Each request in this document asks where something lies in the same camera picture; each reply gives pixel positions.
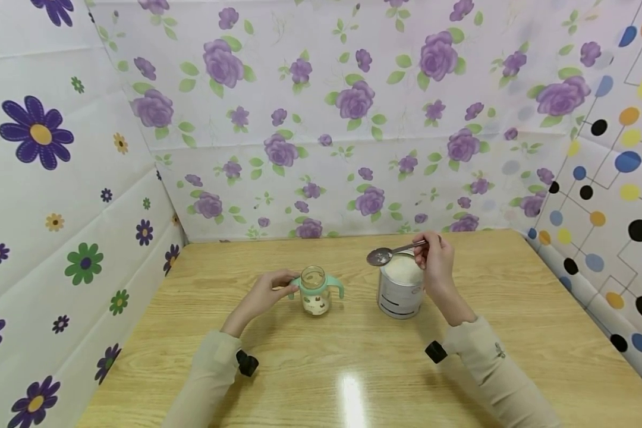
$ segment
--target wooden table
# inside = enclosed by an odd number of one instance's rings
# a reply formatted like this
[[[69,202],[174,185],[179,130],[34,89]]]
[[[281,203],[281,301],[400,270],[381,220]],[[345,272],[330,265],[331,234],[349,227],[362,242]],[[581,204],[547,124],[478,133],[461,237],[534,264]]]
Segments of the wooden table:
[[[456,282],[566,427],[642,427],[642,381],[515,231],[448,234]],[[435,365],[426,344],[446,323],[433,303],[394,320],[376,305],[375,247],[402,235],[191,244],[124,346],[81,428],[159,427],[209,329],[221,327],[266,270],[319,265],[345,285],[326,316],[299,296],[250,324],[254,378],[228,391],[212,427],[494,427],[456,356]]]

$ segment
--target beige sleeve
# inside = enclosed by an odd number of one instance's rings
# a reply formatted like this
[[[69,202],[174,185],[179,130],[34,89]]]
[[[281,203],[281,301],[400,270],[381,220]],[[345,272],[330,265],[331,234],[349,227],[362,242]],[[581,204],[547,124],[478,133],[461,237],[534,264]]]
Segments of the beige sleeve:
[[[507,428],[561,427],[559,418],[536,384],[511,360],[504,344],[482,316],[450,328],[443,347],[461,357]]]
[[[162,428],[206,428],[216,406],[234,383],[235,353],[240,339],[226,333],[207,334],[193,356],[190,374],[169,409]]]

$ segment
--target glass baby bottle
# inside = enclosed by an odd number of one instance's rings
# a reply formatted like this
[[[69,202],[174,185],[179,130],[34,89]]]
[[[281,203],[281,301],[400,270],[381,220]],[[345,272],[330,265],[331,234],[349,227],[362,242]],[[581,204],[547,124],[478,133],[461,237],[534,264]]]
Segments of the glass baby bottle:
[[[344,297],[345,288],[338,278],[327,275],[321,267],[309,266],[302,271],[299,278],[291,281],[291,284],[300,288],[302,308],[313,316],[320,316],[331,309],[331,291],[329,286],[338,287],[340,298]]]

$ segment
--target silver can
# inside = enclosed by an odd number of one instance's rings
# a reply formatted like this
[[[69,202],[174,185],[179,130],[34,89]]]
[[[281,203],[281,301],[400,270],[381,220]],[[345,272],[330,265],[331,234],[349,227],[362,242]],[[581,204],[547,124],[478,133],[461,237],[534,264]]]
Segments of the silver can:
[[[414,257],[414,252],[411,250],[397,254]],[[415,316],[418,314],[423,302],[423,280],[415,284],[403,284],[390,278],[385,272],[385,266],[380,267],[378,307],[388,316],[399,320]]]

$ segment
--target metal spoon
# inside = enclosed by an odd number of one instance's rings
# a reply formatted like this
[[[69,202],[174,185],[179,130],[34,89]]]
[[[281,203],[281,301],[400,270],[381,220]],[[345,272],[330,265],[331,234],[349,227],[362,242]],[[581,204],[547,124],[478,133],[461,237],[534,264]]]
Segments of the metal spoon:
[[[390,260],[392,260],[392,256],[396,253],[399,253],[400,251],[405,251],[408,250],[409,248],[414,248],[414,247],[420,247],[421,245],[426,245],[428,242],[426,240],[419,241],[417,243],[412,243],[409,245],[405,245],[403,247],[398,247],[398,248],[376,248],[374,251],[371,251],[368,253],[368,256],[366,256],[366,261],[368,264],[371,266],[384,266],[389,263]]]

